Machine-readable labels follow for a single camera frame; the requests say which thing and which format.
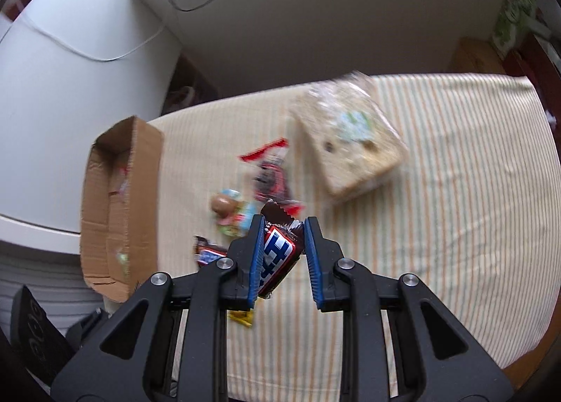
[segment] white cable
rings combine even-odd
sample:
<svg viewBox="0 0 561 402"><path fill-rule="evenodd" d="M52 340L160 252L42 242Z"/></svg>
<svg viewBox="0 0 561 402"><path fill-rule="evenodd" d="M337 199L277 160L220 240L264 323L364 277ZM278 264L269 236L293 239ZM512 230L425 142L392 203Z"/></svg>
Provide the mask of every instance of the white cable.
<svg viewBox="0 0 561 402"><path fill-rule="evenodd" d="M115 56L113 58L99 58L97 56L93 56L93 55L89 55L86 54L85 52L80 51L77 48L72 47L71 45L69 45L68 43L64 42L62 39L58 38L57 36L53 35L52 33L49 33L47 30L43 30L41 27L39 27L35 22L33 22L32 19L30 19L29 16L27 16L27 14L25 14L25 8L23 7L23 4L21 3L21 0L16 0L16 6L18 7L18 10L20 12L19 17L21 17L23 19L23 22L30 28L32 28L33 30L35 30L37 33L42 34L43 36L49 38L52 42L54 42L55 44L57 44L59 47L75 54L75 55L79 55L82 58L86 58L88 60L91 60L93 62L114 62L115 60L120 60L121 58L125 58L127 55L132 54L135 51L138 51L140 48L144 47L145 45L147 45L150 41L152 41L154 38L156 38L160 33L162 33L162 31L164 30L165 26L166 26L166 22L169 16L169 13L171 12L171 10L168 10L168 12L166 13L165 17L162 19L162 23L160 24L160 26L158 27L158 30L155 31L155 33L150 36L148 39L146 39L145 41L143 41L141 44L139 44L138 46L136 46L135 48L131 49L130 51L119 55L119 56ZM2 37L2 39L0 39L0 42L2 42L2 40L4 39L4 37L6 36L7 32L4 33L4 36Z"/></svg>
<svg viewBox="0 0 561 402"><path fill-rule="evenodd" d="M31 20L29 18L29 16L27 16L27 14L25 14L24 12L20 14L20 17L23 18L23 22L29 26L30 28L32 28L33 30L35 30L37 33L41 33L43 36L49 38L52 42L54 42L55 44L57 44L58 46L60 46L61 48L72 52L73 54L79 55L83 58L86 58L88 60L91 60L93 62L114 62L115 60L120 60L121 58L126 57L127 55L132 54L135 51L138 51L140 48L144 47L145 45L147 45L150 41L152 41L154 38L156 38L160 33L162 33L162 31L165 28L165 23L167 21L167 16L169 14L166 14L166 17L164 17L164 19L162 19L162 23L160 24L160 26L158 27L158 30L156 30L156 32L150 36L148 39L146 39L145 41L143 41L141 44L139 44L138 46L136 46L135 48L131 49L130 51L119 55L119 56L114 56L112 58L99 58L93 55L89 55L86 54L85 52L82 52L80 50L78 50L77 48L72 47L71 45L67 44L66 42L64 42L62 39L56 37L55 35L53 35L52 33L49 33L46 30L43 30L42 28L40 28L35 22L33 22L33 20Z"/></svg>

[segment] metal screw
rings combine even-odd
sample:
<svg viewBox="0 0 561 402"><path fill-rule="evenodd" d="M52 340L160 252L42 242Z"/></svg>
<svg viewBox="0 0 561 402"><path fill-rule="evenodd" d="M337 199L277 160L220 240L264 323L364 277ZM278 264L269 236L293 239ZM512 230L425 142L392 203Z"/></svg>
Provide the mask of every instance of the metal screw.
<svg viewBox="0 0 561 402"><path fill-rule="evenodd" d="M417 286L419 284L419 278L415 274L405 274L401 280L407 286Z"/></svg>
<svg viewBox="0 0 561 402"><path fill-rule="evenodd" d="M221 258L216 261L216 265L219 269L230 269L234 265L234 261L231 258Z"/></svg>
<svg viewBox="0 0 561 402"><path fill-rule="evenodd" d="M337 266L339 266L341 269L353 269L354 261L351 258L341 258L337 262Z"/></svg>
<svg viewBox="0 0 561 402"><path fill-rule="evenodd" d="M168 280L167 274L163 272L156 272L154 275L150 277L150 282L155 285L160 285L166 283Z"/></svg>

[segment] cardboard box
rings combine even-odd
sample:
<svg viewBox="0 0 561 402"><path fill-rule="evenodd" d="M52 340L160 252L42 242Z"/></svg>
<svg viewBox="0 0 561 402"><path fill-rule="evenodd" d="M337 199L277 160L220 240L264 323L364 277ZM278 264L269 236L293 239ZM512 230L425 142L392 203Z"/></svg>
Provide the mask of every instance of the cardboard box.
<svg viewBox="0 0 561 402"><path fill-rule="evenodd" d="M137 117L92 146L82 192L80 259L86 283L125 302L157 271L158 172L163 135Z"/></svg>
<svg viewBox="0 0 561 402"><path fill-rule="evenodd" d="M460 39L446 72L506 74L491 45L471 38Z"/></svg>

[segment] small candy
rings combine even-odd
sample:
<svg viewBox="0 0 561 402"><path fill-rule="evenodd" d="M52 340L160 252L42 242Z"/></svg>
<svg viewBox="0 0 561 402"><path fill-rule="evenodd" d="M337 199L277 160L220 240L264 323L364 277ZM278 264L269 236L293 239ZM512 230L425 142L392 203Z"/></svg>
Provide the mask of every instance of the small candy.
<svg viewBox="0 0 561 402"><path fill-rule="evenodd" d="M243 324L245 327L253 326L253 309L250 311L230 310L228 318L236 323Z"/></svg>
<svg viewBox="0 0 561 402"><path fill-rule="evenodd" d="M210 208L217 215L216 224L220 232L230 237L245 236L253 215L257 213L252 201L242 201L240 192L230 189L214 195Z"/></svg>
<svg viewBox="0 0 561 402"><path fill-rule="evenodd" d="M117 258L117 261L119 261L119 264L121 265L121 269L123 270L123 274L124 276L128 279L128 275L129 275L129 269L130 269L130 265L128 262L128 254L124 253L122 249L120 249L119 251L117 251L117 253L115 254L115 257Z"/></svg>
<svg viewBox="0 0 561 402"><path fill-rule="evenodd" d="M195 259L199 266L206 266L212 261L223 258L228 253L224 247L213 244L201 236L195 236L195 245L193 247Z"/></svg>

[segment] red and white candy wrapper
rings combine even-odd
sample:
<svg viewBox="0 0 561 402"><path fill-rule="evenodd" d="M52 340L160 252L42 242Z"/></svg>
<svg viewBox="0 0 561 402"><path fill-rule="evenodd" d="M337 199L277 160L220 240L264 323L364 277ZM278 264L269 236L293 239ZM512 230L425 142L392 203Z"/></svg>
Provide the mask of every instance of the red and white candy wrapper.
<svg viewBox="0 0 561 402"><path fill-rule="evenodd" d="M254 163L259 169L254 177L254 197L257 201L264 203L271 199L288 214L297 216L303 207L292 198L288 187L283 167L287 150L288 141L280 138L240 156L239 159L244 163Z"/></svg>
<svg viewBox="0 0 561 402"><path fill-rule="evenodd" d="M288 233L276 225L269 225L265 233L263 268L259 282L259 297L268 298L271 292L296 264L302 251Z"/></svg>
<svg viewBox="0 0 561 402"><path fill-rule="evenodd" d="M265 217L265 249L259 297L268 298L287 276L304 250L304 226L274 201L261 209Z"/></svg>

